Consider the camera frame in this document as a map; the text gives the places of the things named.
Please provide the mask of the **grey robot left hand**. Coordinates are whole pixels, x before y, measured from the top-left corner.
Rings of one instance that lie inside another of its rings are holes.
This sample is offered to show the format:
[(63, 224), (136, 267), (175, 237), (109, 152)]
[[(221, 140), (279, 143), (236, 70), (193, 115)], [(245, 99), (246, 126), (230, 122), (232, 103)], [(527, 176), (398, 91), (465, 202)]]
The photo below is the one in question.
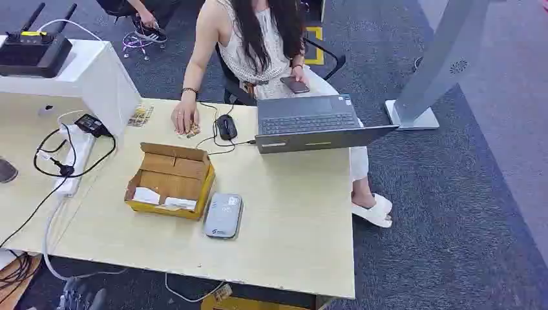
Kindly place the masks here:
[(88, 290), (80, 278), (69, 278), (59, 297), (57, 310), (99, 310), (105, 309), (107, 290), (101, 288), (97, 292)]

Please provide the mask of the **person's left hand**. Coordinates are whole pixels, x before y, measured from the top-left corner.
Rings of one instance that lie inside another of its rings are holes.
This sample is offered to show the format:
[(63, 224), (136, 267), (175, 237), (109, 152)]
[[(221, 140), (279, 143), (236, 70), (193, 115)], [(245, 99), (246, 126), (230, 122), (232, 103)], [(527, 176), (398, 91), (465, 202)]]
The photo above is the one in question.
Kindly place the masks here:
[(308, 78), (305, 75), (302, 65), (294, 66), (291, 70), (290, 76), (293, 77), (296, 82), (304, 83), (307, 86), (309, 85)]

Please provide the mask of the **person's right hand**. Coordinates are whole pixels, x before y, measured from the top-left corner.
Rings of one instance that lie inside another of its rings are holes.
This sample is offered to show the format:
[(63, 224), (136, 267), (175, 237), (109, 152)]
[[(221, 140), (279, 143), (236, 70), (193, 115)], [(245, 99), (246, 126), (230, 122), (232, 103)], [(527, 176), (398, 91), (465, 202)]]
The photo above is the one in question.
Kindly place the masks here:
[(199, 126), (200, 115), (195, 99), (181, 99), (171, 114), (171, 121), (177, 134), (188, 134)]

